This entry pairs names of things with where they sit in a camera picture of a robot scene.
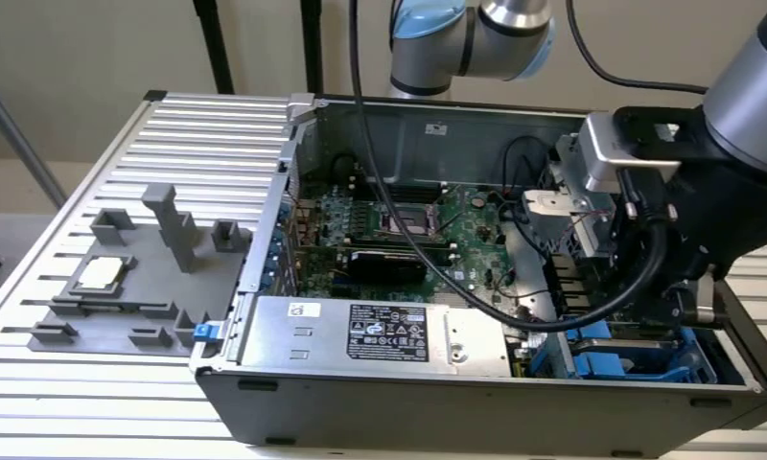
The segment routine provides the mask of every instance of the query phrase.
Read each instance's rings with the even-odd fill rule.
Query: aluminum extrusion table
[[[142,103],[0,289],[0,457],[335,458],[342,453],[237,443],[186,358],[26,348],[28,329],[44,318],[47,300],[94,241],[88,224],[99,210],[126,208],[135,221],[155,222],[139,201],[146,184],[176,185],[178,209],[192,211],[199,225],[221,218],[255,227],[270,159],[279,154],[277,141],[287,138],[287,103],[285,98],[174,93]],[[767,338],[767,246],[738,261],[729,283]],[[342,458],[471,454],[345,451]],[[767,460],[767,424],[753,431],[713,431],[664,458]]]

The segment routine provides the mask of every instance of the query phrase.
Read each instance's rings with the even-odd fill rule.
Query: warning label
[[[353,359],[427,362],[426,309],[351,305],[347,355]]]

